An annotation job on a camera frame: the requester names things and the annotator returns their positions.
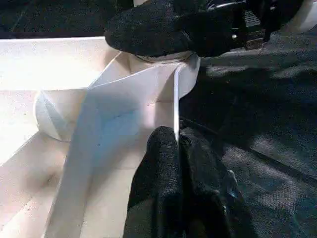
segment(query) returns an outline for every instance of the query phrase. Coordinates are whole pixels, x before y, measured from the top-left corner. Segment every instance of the white plastic tray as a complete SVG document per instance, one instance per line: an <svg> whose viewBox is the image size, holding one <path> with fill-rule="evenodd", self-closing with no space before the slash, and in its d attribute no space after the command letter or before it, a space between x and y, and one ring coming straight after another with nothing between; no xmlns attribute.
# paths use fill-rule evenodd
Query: white plastic tray
<svg viewBox="0 0 317 238"><path fill-rule="evenodd" d="M148 137L165 125L178 138L178 100L194 87L199 65L193 55L88 91L44 237L122 236L130 184Z"/></svg>
<svg viewBox="0 0 317 238"><path fill-rule="evenodd" d="M150 63L94 37L0 40L0 60L0 238L120 237L148 136L177 134L198 57Z"/></svg>

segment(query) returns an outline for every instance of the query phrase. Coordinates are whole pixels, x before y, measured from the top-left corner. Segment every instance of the robotic arm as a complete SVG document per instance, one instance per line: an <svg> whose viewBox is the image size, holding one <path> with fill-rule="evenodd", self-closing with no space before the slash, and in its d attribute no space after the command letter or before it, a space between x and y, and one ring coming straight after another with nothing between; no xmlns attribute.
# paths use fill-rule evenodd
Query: robotic arm
<svg viewBox="0 0 317 238"><path fill-rule="evenodd" d="M105 37L113 48L139 56L194 51L216 57L260 48L273 31L298 33L316 23L316 0L149 0L112 18Z"/></svg>

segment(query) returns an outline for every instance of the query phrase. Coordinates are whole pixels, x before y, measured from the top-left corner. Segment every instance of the white curved panel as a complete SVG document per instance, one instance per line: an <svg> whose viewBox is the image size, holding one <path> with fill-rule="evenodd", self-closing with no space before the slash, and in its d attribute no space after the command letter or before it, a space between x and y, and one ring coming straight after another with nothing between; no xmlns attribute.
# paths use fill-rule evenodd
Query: white curved panel
<svg viewBox="0 0 317 238"><path fill-rule="evenodd" d="M132 176L148 137L158 126L173 127L174 89L181 85L184 96L193 88L199 63L192 56L178 64L154 64L89 89L45 238L122 235ZM177 87L175 78L182 81Z"/></svg>

